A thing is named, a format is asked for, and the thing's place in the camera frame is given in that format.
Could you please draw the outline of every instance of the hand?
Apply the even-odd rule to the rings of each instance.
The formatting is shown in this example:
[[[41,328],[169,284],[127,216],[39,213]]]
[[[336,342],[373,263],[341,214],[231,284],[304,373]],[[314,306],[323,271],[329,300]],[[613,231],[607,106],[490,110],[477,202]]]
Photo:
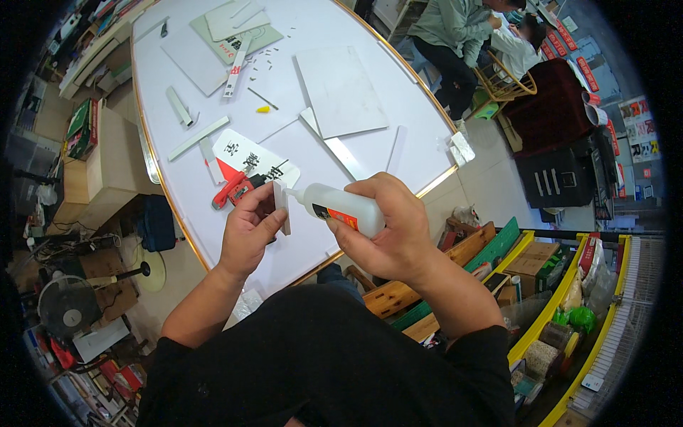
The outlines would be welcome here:
[[[503,20],[501,20],[498,16],[491,14],[488,16],[488,23],[491,24],[493,29],[498,29],[501,27],[501,25],[503,25]]]
[[[327,220],[341,250],[363,270],[384,279],[411,285],[426,276],[430,260],[441,252],[430,240],[424,203],[398,178],[385,172],[349,184],[344,190],[375,199],[387,226],[368,239],[341,221]]]
[[[233,280],[244,283],[286,219],[284,209],[275,210],[272,182],[247,194],[227,216],[218,266]]]

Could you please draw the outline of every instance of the sign board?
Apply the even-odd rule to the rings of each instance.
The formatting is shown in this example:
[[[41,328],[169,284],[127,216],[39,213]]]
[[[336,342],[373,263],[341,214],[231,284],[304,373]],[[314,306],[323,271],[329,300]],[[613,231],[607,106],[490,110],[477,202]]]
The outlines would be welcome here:
[[[569,31],[570,33],[573,33],[574,31],[579,29],[579,26],[576,25],[576,22],[574,22],[571,16],[567,16],[566,18],[564,18],[562,20],[562,23],[564,24],[567,31]]]
[[[564,42],[567,44],[567,47],[570,51],[573,52],[578,49],[576,43],[574,43],[574,39],[569,34],[569,31],[567,31],[564,25],[562,25],[559,21],[557,21],[557,32],[559,33],[559,36],[562,37],[562,40],[564,40]]]
[[[612,120],[607,120],[607,130],[609,130],[609,134],[612,139],[612,149],[614,150],[614,155],[618,156],[619,144],[617,143],[617,132],[614,130],[614,123],[612,123]]]
[[[596,81],[596,78],[593,75],[591,68],[588,66],[586,59],[583,56],[580,56],[576,58],[576,63],[579,65],[581,72],[586,77],[586,81],[588,82],[588,86],[591,88],[591,90],[593,92],[597,92],[598,90],[600,90],[598,82]]]
[[[645,96],[619,103],[633,163],[661,159],[652,112]]]
[[[541,43],[541,50],[543,51],[543,54],[545,54],[546,58],[548,58],[548,60],[557,58],[557,55],[553,52],[550,46],[548,46],[548,42],[546,42],[545,40],[543,41],[543,43]]]
[[[559,38],[555,35],[555,33],[550,33],[548,34],[548,40],[550,40],[550,43],[553,44],[553,47],[557,51],[557,54],[560,56],[565,56],[567,55],[567,49],[562,46],[562,43],[559,41]]]

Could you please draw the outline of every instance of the stool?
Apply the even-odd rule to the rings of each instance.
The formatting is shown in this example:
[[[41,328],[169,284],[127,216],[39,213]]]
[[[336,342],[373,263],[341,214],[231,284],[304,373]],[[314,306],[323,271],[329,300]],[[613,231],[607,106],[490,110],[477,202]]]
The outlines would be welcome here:
[[[413,54],[413,61],[410,63],[410,67],[417,74],[424,70],[425,76],[427,77],[427,86],[429,86],[429,90],[432,92],[436,91],[438,89],[438,86],[441,84],[441,74],[434,82],[432,82],[431,78],[429,77],[429,72],[427,72],[427,67],[433,65],[431,62],[427,60],[427,58],[422,56],[420,51],[417,50],[417,47],[415,47],[415,43],[413,43],[412,37],[406,36],[403,40],[401,40],[399,44],[396,45],[396,51],[399,54],[401,53],[401,50],[404,49],[410,49],[410,52]]]
[[[487,101],[488,104],[474,115],[475,118],[491,120],[493,116],[496,115],[499,109],[498,103],[490,101],[488,94],[483,89],[477,90],[474,93],[474,96],[472,97],[472,110],[476,111],[480,105],[484,104]]]

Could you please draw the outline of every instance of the white plastic bottle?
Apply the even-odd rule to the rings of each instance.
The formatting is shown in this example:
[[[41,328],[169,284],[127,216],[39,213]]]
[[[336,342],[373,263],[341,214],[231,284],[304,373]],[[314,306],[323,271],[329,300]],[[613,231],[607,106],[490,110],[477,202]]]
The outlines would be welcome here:
[[[382,211],[369,197],[318,183],[303,190],[285,189],[285,193],[293,195],[312,217],[338,219],[368,238],[385,227]]]

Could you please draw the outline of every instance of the gold table edge trim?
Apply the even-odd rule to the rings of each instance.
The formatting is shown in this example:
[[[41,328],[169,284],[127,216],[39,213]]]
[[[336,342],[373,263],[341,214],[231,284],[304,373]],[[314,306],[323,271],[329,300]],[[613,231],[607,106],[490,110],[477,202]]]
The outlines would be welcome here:
[[[425,83],[422,81],[420,76],[417,75],[417,73],[411,68],[410,64],[408,64],[408,62],[405,59],[403,59],[403,57],[401,55],[398,54],[398,52],[394,49],[394,47],[391,46],[389,44],[389,42],[386,41],[377,31],[375,31],[374,28],[370,27],[370,25],[367,22],[365,22],[363,19],[361,19],[360,16],[356,15],[351,9],[349,9],[348,7],[346,7],[346,5],[341,3],[340,0],[334,0],[334,2],[339,7],[344,9],[346,11],[346,13],[351,15],[351,17],[353,17],[355,20],[357,20],[362,26],[364,26],[366,30],[370,31],[370,33],[373,34],[377,38],[377,40],[382,42],[403,63],[403,65],[408,69],[408,71],[415,77],[415,79],[417,80],[417,84],[420,85],[420,87],[425,92],[425,94],[428,96],[428,98],[432,101],[434,106],[436,106],[439,113],[441,113],[444,121],[446,122],[446,125],[448,125],[448,127],[450,127],[451,131],[454,134],[457,133],[458,130],[454,126],[450,117],[448,117],[446,111],[438,103],[438,101],[434,97],[434,94],[432,93],[431,90],[429,90],[427,85],[425,85]],[[137,78],[136,78],[137,68],[136,68],[136,64],[135,64],[135,43],[134,42],[130,43],[130,52],[131,52],[131,55],[130,55],[131,56],[131,64],[133,65],[133,94],[135,95],[135,102],[137,104],[137,113],[138,113],[138,116],[140,117],[140,123],[142,124],[143,133],[145,134],[145,139],[146,139],[145,142],[147,143],[147,147],[150,149],[150,154],[152,155],[152,160],[154,161],[154,166],[156,168],[156,173],[158,174],[159,181],[161,182],[161,189],[164,191],[164,195],[166,196],[166,199],[169,202],[169,206],[171,206],[171,211],[173,212],[173,215],[176,217],[176,220],[178,221],[178,225],[180,225],[180,229],[182,230],[183,234],[187,238],[187,241],[190,243],[190,246],[192,247],[192,250],[194,251],[195,255],[197,256],[197,258],[199,258],[201,265],[208,272],[211,268],[209,268],[208,263],[206,262],[204,257],[199,252],[199,249],[197,248],[196,243],[192,239],[192,236],[188,232],[187,227],[183,223],[183,220],[180,217],[180,214],[178,213],[178,209],[176,209],[176,205],[173,202],[173,199],[171,198],[171,196],[169,194],[168,188],[167,188],[166,183],[164,181],[164,176],[161,173],[161,170],[159,169],[157,156],[156,156],[156,153],[154,151],[154,147],[152,146],[152,142],[151,142],[152,138],[150,137],[149,131],[147,129],[147,123],[145,122],[145,116],[143,113],[142,106],[140,104],[140,96],[139,96],[139,90],[137,87],[138,83],[137,83]],[[440,176],[438,176],[435,180],[431,181],[425,188],[420,190],[415,196],[418,198],[422,198],[425,194],[429,193],[437,185],[442,183],[446,178],[448,178],[450,175],[455,173],[455,171],[457,169],[458,169],[457,165],[451,166],[444,173],[442,173]],[[332,264],[334,261],[339,259],[343,254],[344,254],[343,251],[341,251],[341,250],[337,251],[334,255],[330,256],[330,258],[321,262],[317,267],[311,269],[308,273],[305,273],[304,275],[299,277],[297,280],[293,281],[289,286],[296,286],[296,285],[301,284],[303,281],[305,281],[306,279],[308,279],[312,275],[316,274],[318,271],[322,270],[323,268],[325,268],[329,264]]]

